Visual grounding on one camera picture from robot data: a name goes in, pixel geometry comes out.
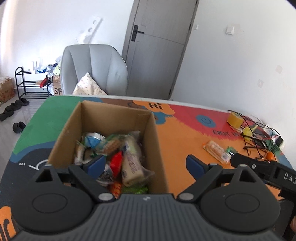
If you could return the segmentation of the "red snack packet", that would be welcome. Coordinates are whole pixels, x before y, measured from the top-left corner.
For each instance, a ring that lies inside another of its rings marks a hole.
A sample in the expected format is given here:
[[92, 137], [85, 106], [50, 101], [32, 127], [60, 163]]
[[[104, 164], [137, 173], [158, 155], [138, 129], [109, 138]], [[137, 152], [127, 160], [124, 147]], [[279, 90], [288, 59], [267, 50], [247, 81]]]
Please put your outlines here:
[[119, 173], [121, 172], [122, 162], [123, 162], [123, 151], [118, 151], [116, 154], [114, 154], [111, 157], [109, 166], [112, 170], [112, 176], [114, 179], [116, 179]]

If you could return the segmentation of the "blue silver snack packet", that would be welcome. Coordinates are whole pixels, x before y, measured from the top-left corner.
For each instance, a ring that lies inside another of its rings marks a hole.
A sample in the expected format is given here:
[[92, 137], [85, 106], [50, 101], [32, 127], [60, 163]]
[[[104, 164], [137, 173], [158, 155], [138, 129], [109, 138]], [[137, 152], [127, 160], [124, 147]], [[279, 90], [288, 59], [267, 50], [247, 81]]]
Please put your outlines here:
[[82, 144], [85, 148], [95, 149], [102, 141], [106, 139], [105, 136], [99, 133], [84, 133], [82, 137]]

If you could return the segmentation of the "yellow peanut snack packet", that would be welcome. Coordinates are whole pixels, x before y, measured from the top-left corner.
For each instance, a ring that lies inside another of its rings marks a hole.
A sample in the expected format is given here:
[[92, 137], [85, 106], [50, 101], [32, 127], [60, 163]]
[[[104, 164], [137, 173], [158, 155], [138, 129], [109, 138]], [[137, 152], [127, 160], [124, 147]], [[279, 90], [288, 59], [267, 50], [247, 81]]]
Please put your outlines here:
[[110, 155], [119, 149], [125, 141], [125, 135], [112, 134], [108, 136], [101, 145], [101, 152], [105, 155]]

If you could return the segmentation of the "orange fruit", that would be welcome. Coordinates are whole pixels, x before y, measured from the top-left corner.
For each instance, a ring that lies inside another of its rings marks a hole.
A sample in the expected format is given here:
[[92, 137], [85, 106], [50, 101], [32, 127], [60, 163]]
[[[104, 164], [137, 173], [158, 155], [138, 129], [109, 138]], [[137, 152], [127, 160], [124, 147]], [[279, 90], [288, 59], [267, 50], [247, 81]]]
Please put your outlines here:
[[266, 159], [267, 159], [267, 161], [274, 161], [274, 154], [272, 153], [272, 152], [268, 152], [267, 154], [266, 154]]

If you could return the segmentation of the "yellow toy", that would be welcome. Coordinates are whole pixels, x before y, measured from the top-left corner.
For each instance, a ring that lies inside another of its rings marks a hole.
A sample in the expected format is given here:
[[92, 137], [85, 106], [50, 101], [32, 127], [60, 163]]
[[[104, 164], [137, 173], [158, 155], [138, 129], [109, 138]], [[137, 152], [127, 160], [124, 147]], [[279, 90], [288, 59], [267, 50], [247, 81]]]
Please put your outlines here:
[[243, 129], [242, 129], [242, 133], [241, 135], [243, 136], [243, 138], [245, 140], [252, 140], [253, 139], [253, 132], [257, 129], [257, 125], [254, 125], [254, 126], [251, 126], [251, 127], [248, 127], [248, 126], [245, 126]]

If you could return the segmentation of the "dark snack packet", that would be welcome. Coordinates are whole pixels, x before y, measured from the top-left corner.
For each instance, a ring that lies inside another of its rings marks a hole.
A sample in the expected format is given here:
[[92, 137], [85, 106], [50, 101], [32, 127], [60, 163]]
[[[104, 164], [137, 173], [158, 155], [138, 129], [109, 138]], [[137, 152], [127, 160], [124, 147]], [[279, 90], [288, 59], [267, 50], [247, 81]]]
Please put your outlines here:
[[114, 183], [113, 172], [108, 164], [105, 165], [103, 173], [96, 179], [96, 181], [103, 187], [107, 187]]

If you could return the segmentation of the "yellow tape roll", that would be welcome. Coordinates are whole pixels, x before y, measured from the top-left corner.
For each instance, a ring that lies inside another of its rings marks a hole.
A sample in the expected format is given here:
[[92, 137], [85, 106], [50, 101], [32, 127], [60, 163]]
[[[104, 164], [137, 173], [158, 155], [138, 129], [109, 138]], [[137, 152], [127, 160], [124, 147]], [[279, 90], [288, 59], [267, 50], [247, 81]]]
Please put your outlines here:
[[227, 123], [235, 128], [235, 129], [239, 129], [242, 124], [244, 123], [244, 119], [237, 113], [235, 112], [230, 112], [229, 116], [227, 118]]

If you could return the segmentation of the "beige snack packet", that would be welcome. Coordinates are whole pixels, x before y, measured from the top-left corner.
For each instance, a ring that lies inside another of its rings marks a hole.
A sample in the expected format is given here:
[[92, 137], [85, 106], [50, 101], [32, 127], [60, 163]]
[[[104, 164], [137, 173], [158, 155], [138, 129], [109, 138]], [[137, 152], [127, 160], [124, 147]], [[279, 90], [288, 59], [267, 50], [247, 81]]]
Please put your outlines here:
[[142, 151], [137, 139], [128, 135], [125, 139], [121, 168], [122, 182], [125, 187], [145, 186], [154, 177], [155, 173], [142, 165], [142, 158]]

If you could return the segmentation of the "colourful table mat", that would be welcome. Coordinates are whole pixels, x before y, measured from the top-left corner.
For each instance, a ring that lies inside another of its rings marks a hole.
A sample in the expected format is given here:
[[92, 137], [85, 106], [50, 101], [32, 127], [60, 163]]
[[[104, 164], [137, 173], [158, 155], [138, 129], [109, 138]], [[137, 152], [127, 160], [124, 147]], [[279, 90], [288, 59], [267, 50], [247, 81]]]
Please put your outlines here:
[[[13, 221], [11, 206], [17, 194], [36, 173], [49, 164], [49, 155], [71, 113], [79, 102], [93, 101], [148, 110], [154, 114], [159, 147], [164, 164], [167, 193], [121, 194], [114, 202], [101, 203], [81, 225], [61, 233], [33, 233], [20, 230]], [[13, 200], [1, 208], [1, 240], [285, 240], [287, 223], [280, 216], [275, 225], [257, 233], [233, 233], [215, 227], [197, 206], [177, 200], [195, 179], [186, 168], [193, 155], [205, 164], [221, 164], [202, 146], [209, 140], [241, 149], [239, 140], [227, 125], [227, 114], [214, 110], [168, 105], [158, 101], [112, 100], [110, 97], [52, 96], [32, 117], [12, 154], [15, 185], [9, 190]]]

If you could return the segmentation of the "black shoe pair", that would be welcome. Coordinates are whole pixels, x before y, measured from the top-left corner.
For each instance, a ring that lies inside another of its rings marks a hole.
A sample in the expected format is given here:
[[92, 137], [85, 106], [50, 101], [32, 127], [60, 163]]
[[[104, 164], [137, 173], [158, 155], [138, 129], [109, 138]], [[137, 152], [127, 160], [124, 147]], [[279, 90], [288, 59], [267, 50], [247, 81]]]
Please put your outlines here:
[[20, 98], [7, 106], [4, 109], [4, 112], [0, 114], [0, 121], [4, 121], [7, 118], [11, 117], [15, 111], [21, 109], [23, 106], [28, 106], [30, 102], [26, 100], [25, 98]]

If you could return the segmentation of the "SF cardboard box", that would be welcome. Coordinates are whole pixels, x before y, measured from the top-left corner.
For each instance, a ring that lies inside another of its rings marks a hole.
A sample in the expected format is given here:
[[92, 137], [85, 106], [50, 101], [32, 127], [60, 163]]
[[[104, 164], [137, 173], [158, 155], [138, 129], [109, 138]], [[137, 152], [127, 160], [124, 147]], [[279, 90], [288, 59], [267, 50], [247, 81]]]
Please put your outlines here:
[[61, 86], [61, 80], [60, 80], [60, 76], [53, 76], [53, 92], [54, 95], [62, 95], [62, 86]]

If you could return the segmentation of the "black shoe rack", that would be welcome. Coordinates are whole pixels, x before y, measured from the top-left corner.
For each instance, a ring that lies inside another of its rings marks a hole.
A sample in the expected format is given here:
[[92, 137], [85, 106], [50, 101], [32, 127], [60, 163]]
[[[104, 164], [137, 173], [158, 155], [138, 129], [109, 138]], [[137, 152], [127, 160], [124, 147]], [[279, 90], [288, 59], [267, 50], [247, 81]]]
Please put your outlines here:
[[15, 70], [15, 82], [19, 99], [46, 99], [53, 96], [50, 92], [52, 79], [46, 73], [18, 67]]

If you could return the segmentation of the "small brown carton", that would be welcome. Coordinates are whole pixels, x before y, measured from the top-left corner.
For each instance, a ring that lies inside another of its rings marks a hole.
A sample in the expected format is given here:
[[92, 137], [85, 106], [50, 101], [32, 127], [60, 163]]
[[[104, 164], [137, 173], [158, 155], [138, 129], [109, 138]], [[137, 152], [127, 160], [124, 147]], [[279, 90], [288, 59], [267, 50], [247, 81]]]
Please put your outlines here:
[[7, 102], [15, 96], [13, 80], [9, 77], [1, 77], [0, 101]]

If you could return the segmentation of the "grey door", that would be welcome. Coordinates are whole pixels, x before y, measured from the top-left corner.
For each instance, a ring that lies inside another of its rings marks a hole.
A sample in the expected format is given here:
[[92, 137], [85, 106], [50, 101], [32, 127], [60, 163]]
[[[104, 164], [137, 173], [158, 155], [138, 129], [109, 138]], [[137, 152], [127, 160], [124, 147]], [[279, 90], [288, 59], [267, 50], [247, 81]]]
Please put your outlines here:
[[[197, 1], [134, 1], [122, 56], [128, 96], [168, 99], [191, 31]], [[134, 25], [145, 34], [131, 41]]]

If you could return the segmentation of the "white light switch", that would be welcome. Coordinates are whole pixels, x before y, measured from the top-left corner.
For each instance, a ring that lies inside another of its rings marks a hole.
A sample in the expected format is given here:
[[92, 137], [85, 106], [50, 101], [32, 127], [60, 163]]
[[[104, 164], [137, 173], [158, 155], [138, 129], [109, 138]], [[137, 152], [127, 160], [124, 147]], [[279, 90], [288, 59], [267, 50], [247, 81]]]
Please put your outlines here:
[[228, 26], [226, 28], [226, 34], [227, 35], [234, 35], [234, 30], [235, 30], [234, 26]]

